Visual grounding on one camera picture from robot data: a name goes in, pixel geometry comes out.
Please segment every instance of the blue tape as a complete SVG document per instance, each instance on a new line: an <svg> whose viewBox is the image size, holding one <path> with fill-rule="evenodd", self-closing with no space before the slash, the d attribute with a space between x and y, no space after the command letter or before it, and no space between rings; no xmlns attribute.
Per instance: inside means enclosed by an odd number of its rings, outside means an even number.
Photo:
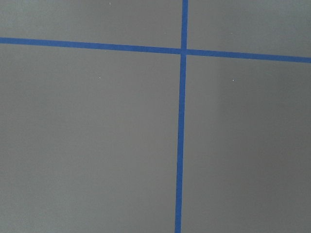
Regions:
<svg viewBox="0 0 311 233"><path fill-rule="evenodd" d="M187 68L187 27L188 0L183 0L181 23L181 53L179 79L179 110L177 138L177 175L175 203L175 233L181 233L182 191L183 191L183 160L184 160L184 128L185 128L185 97L186 97L186 68Z"/></svg>
<svg viewBox="0 0 311 233"><path fill-rule="evenodd" d="M73 42L73 41L60 41L60 40L37 40L37 39L7 38L7 37L0 37L0 44L180 54L180 49L175 48L162 48L162 47L149 47L149 46L136 46L136 45L115 45L115 44Z"/></svg>
<svg viewBox="0 0 311 233"><path fill-rule="evenodd" d="M244 52L187 50L187 54L195 56L207 56L207 57L228 57L228 58L242 58L242 59L255 59L255 60L268 60L268 61L311 63L311 57L295 57L295 56L269 55L269 54L244 53Z"/></svg>

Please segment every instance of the vertical blue line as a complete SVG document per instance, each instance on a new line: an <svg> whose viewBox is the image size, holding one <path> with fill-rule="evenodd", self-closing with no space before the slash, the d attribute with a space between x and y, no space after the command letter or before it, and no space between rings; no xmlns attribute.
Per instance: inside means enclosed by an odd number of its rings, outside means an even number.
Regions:
<svg viewBox="0 0 311 233"><path fill-rule="evenodd" d="M183 9L181 20L182 23L181 23L181 53L180 53L180 79L179 79L178 139L177 139L175 233L181 233L185 94L186 94L186 67L187 67L188 0L183 0L182 8Z"/></svg>

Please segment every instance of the blue stripe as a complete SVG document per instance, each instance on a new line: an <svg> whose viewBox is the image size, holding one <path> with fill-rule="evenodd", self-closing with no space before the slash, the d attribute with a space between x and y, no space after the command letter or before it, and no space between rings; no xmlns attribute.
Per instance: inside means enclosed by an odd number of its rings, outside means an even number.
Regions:
<svg viewBox="0 0 311 233"><path fill-rule="evenodd" d="M268 61L311 63L311 57L295 57L295 56L269 55L269 54L244 53L244 52L187 50L187 54L195 56L207 56L207 57L228 57L228 58L243 58L243 59L268 60Z"/></svg>
<svg viewBox="0 0 311 233"><path fill-rule="evenodd" d="M181 233L186 67L187 67L187 27L188 27L188 0L183 0L182 23L181 23L180 80L179 80L175 233Z"/></svg>
<svg viewBox="0 0 311 233"><path fill-rule="evenodd" d="M37 39L7 38L7 37L0 37L0 44L36 45L36 46L52 46L52 47L93 49L93 50L118 50L118 51L180 54L180 49L175 48L161 48L161 47L136 46L136 45L115 45L115 44L73 42L73 41L60 41L60 40L37 40Z"/></svg>

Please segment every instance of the gray floor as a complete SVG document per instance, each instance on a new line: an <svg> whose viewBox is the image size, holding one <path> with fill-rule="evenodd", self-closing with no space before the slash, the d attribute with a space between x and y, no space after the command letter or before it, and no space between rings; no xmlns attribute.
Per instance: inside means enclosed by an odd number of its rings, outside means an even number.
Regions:
<svg viewBox="0 0 311 233"><path fill-rule="evenodd" d="M182 1L0 0L0 37L180 47ZM188 48L311 56L307 0L190 0ZM311 65L187 56L182 233L311 232ZM0 232L172 233L180 55L0 44Z"/></svg>

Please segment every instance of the gray surface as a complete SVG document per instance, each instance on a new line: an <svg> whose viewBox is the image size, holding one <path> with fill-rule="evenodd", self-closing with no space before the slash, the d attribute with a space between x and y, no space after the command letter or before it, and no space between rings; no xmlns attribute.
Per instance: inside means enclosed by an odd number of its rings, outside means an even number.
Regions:
<svg viewBox="0 0 311 233"><path fill-rule="evenodd" d="M0 51L0 232L173 232L179 56Z"/></svg>
<svg viewBox="0 0 311 233"><path fill-rule="evenodd" d="M180 47L181 1L0 0L0 36Z"/></svg>
<svg viewBox="0 0 311 233"><path fill-rule="evenodd" d="M187 62L182 232L311 232L311 66Z"/></svg>
<svg viewBox="0 0 311 233"><path fill-rule="evenodd" d="M188 48L311 56L310 0L190 0Z"/></svg>

